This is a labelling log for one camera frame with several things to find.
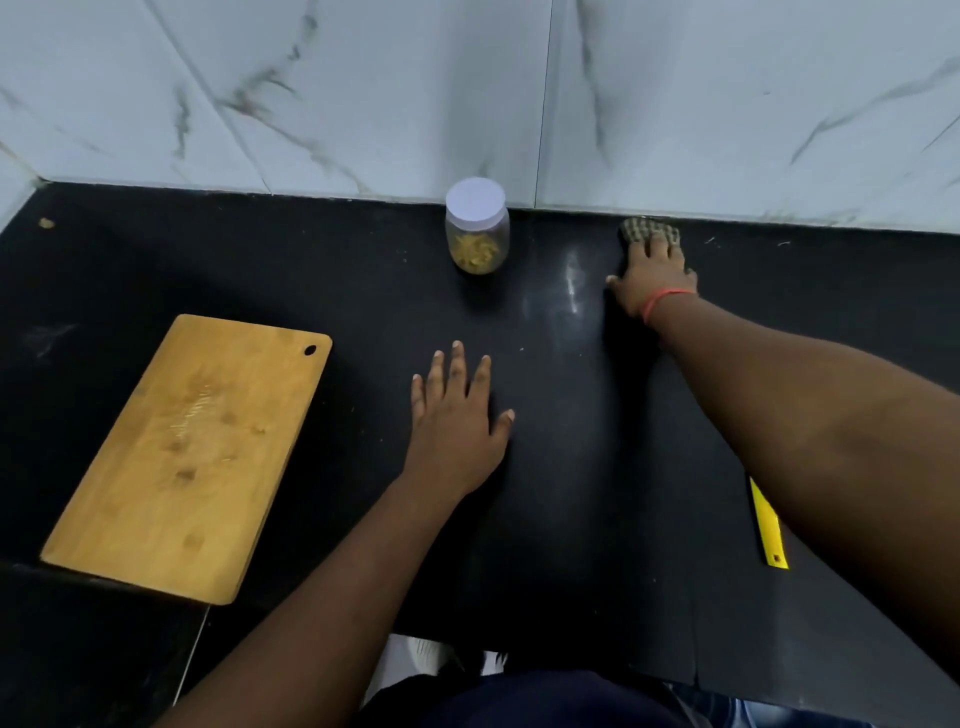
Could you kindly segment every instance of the wooden cutting board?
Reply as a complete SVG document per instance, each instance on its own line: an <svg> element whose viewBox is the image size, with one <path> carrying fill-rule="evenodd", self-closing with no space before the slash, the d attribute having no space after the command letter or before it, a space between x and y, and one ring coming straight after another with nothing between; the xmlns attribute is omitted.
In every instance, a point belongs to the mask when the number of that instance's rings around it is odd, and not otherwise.
<svg viewBox="0 0 960 728"><path fill-rule="evenodd" d="M332 346L177 317L40 558L230 603Z"/></svg>

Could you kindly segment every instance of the forearm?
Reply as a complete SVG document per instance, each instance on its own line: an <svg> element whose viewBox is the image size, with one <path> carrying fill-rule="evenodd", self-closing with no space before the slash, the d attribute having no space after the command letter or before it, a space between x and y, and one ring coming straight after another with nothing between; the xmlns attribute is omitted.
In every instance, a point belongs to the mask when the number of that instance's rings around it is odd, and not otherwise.
<svg viewBox="0 0 960 728"><path fill-rule="evenodd" d="M650 323L780 516L960 674L960 398L693 296Z"/></svg>
<svg viewBox="0 0 960 728"><path fill-rule="evenodd" d="M337 548L162 721L345 725L457 498L402 476Z"/></svg>

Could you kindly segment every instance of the hand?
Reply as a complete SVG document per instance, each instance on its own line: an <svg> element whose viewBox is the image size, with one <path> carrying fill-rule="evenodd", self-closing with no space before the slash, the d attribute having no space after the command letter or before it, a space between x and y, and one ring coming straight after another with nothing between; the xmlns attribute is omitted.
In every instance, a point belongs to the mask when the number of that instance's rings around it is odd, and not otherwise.
<svg viewBox="0 0 960 728"><path fill-rule="evenodd" d="M503 460L514 423L514 410L501 414L490 429L491 360L480 360L467 383L464 345L453 342L450 377L444 386L444 353L436 352L424 385L414 375L410 392L414 428L403 466L404 475L445 489L457 499L479 488Z"/></svg>
<svg viewBox="0 0 960 728"><path fill-rule="evenodd" d="M630 316L643 316L647 300L662 288L682 288L697 292L697 274L684 270L684 251L669 245L662 232L650 237L650 252L642 242L631 243L627 252L627 272L623 278L607 276L607 287Z"/></svg>

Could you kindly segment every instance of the yellow ruler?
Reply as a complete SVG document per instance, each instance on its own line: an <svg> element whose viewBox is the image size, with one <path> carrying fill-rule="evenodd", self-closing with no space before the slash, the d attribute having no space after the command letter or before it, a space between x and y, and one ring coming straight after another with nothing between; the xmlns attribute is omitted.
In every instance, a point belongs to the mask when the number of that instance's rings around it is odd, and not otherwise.
<svg viewBox="0 0 960 728"><path fill-rule="evenodd" d="M754 494L754 510L756 511L756 525L760 529L760 540L763 543L763 553L767 557L767 564L777 569L790 569L786 563L786 553L783 551L783 537L780 534L780 519L773 507L763 497L757 488L754 479L750 478L750 490Z"/></svg>

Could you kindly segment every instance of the black countertop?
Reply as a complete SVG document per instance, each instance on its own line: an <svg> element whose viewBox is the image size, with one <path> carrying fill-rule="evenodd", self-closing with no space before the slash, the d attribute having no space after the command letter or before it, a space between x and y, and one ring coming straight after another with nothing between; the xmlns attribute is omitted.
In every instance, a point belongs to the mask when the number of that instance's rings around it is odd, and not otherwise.
<svg viewBox="0 0 960 728"><path fill-rule="evenodd" d="M41 216L56 226L39 228ZM951 724L960 689L802 544L787 536L791 571L763 565L742 468L672 361L604 298L617 222L518 212L504 268L474 279L450 262L436 206L42 190L0 237L0 560L39 571L178 314L316 330L333 354L238 603L224 608L250 621L397 475L410 375L460 338L471 362L493 357L514 440L441 534L398 631L494 650L564 643L707 690ZM954 238L680 227L705 297L960 389ZM191 643L199 607L163 603ZM30 690L52 690L44 679ZM98 719L88 724L108 724Z"/></svg>

